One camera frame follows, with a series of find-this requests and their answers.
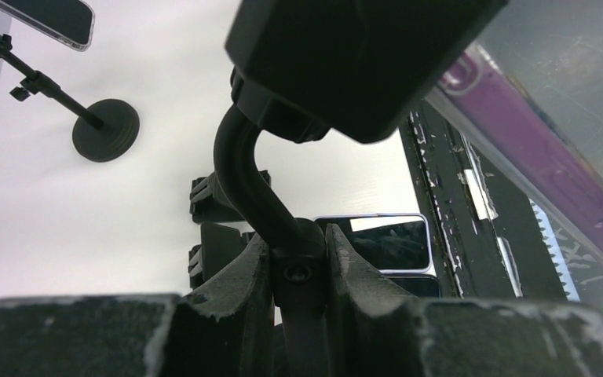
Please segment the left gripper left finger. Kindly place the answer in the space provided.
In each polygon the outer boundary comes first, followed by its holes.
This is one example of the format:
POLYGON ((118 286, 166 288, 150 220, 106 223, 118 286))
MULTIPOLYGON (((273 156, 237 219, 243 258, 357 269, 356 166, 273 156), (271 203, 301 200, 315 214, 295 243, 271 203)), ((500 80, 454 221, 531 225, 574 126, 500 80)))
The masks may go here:
POLYGON ((256 236, 186 296, 0 299, 0 376, 268 376, 272 325, 256 236))

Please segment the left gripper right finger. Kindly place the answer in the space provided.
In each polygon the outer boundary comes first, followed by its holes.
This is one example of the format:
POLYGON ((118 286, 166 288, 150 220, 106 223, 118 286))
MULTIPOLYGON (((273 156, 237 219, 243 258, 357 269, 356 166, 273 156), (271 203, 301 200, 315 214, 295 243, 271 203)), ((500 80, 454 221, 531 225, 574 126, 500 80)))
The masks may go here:
POLYGON ((574 302, 417 298, 326 228, 333 376, 603 376, 603 316, 574 302))

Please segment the black angled phone stand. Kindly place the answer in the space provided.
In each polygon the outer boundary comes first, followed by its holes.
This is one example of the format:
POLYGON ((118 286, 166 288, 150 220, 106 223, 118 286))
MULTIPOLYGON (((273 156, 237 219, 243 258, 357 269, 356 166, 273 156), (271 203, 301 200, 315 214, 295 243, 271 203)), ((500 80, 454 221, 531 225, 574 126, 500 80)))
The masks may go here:
POLYGON ((200 287, 222 271, 243 252, 254 236, 255 232, 240 232, 218 223, 201 224, 201 243, 188 253, 190 288, 194 290, 200 287))

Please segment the lilac case phone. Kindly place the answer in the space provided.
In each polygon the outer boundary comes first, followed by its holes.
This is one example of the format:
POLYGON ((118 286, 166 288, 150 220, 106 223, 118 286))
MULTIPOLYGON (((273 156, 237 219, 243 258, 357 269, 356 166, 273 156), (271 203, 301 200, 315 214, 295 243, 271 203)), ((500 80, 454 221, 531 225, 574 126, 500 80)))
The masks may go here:
POLYGON ((314 222, 337 225, 354 250, 386 273, 425 273, 432 268, 427 218, 418 213, 324 215, 314 222))

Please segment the black folding phone stand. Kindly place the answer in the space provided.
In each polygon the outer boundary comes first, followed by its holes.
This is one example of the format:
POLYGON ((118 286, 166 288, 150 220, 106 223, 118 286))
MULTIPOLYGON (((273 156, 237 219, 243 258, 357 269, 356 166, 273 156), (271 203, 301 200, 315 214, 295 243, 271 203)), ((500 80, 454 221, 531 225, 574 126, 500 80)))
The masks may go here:
POLYGON ((242 215, 227 199, 215 176, 199 177, 192 181, 189 194, 189 213, 196 224, 242 221, 242 215))

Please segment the tall black round stand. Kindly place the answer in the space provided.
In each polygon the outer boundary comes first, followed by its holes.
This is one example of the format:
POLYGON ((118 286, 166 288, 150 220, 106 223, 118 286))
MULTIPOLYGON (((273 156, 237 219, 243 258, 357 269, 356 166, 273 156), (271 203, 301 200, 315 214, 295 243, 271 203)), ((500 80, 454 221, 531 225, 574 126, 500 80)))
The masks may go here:
POLYGON ((0 60, 24 75, 20 85, 9 94, 23 102, 41 93, 76 115, 72 142, 79 155, 95 163, 106 163, 130 149, 140 130, 140 117, 135 108, 119 99, 104 99, 87 108, 64 92, 49 76, 24 63, 12 48, 12 37, 0 34, 0 60))

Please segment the pink case phone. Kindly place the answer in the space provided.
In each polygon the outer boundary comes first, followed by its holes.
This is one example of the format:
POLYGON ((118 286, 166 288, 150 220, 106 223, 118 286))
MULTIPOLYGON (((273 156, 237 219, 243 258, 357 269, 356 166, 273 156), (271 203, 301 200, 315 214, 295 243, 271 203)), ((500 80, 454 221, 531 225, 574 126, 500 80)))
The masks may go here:
POLYGON ((603 265, 603 178, 482 46, 470 44, 426 99, 603 265))

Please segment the white case phone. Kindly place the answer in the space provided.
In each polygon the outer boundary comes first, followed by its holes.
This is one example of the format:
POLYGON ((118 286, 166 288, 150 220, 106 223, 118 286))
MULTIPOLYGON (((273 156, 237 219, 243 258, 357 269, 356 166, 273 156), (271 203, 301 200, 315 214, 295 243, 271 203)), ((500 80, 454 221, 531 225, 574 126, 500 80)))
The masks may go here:
POLYGON ((0 0, 0 11, 76 50, 92 43, 95 13, 80 0, 0 0))

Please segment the dark blue case phone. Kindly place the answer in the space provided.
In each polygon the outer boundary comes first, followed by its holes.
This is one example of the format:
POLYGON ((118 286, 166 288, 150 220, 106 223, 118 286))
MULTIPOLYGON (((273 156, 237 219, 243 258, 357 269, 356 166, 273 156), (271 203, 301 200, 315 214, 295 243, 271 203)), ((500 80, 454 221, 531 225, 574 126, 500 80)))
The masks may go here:
POLYGON ((414 296, 420 298, 440 298, 442 296, 439 281, 435 276, 422 274, 388 276, 388 278, 414 296))

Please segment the black round base clamp stand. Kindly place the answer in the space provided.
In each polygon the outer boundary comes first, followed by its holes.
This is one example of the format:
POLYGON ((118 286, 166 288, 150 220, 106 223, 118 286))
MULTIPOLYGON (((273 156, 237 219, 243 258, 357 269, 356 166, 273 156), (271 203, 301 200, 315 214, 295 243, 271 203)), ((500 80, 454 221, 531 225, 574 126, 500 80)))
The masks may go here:
POLYGON ((293 376, 428 376, 423 301, 360 257, 335 225, 295 218, 265 183, 262 131, 301 144, 329 130, 390 136, 502 1, 244 1, 225 50, 232 107, 214 142, 227 200, 269 262, 293 376))

